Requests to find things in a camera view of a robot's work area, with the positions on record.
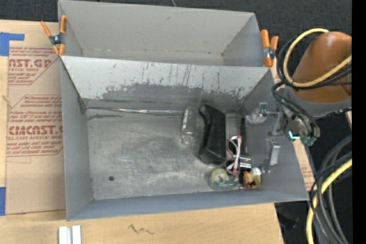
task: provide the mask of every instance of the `cardboard sheet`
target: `cardboard sheet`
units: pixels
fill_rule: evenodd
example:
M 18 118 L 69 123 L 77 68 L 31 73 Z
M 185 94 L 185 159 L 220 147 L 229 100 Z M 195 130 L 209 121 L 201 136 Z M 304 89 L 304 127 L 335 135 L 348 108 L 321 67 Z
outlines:
M 47 25 L 58 34 L 58 23 Z M 22 42 L 10 41 L 8 92 L 2 98 L 8 115 L 6 214 L 64 209 L 58 56 L 39 22 L 0 21 L 0 28 L 25 35 Z

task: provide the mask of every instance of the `clear plastic piece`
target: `clear plastic piece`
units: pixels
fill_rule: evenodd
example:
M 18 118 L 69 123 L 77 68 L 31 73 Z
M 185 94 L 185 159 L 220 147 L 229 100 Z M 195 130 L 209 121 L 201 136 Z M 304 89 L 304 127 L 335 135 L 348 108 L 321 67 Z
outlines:
M 184 110 L 181 129 L 182 141 L 185 145 L 193 143 L 196 136 L 198 109 L 188 107 Z

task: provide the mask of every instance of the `orange clamp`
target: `orange clamp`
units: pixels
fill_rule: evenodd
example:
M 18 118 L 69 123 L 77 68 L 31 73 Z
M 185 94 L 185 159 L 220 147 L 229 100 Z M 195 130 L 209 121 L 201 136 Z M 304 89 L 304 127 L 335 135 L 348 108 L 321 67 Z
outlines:
M 269 34 L 268 30 L 261 30 L 261 39 L 263 48 L 269 47 Z
M 277 46 L 279 45 L 279 36 L 274 36 L 270 40 L 270 48 L 272 50 L 277 50 Z
M 66 23 L 67 23 L 67 17 L 63 15 L 61 18 L 61 25 L 59 27 L 59 31 L 64 35 L 66 35 Z
M 41 25 L 42 25 L 43 30 L 45 31 L 47 37 L 51 37 L 51 33 L 50 33 L 50 30 L 48 29 L 47 25 L 43 21 L 41 21 Z

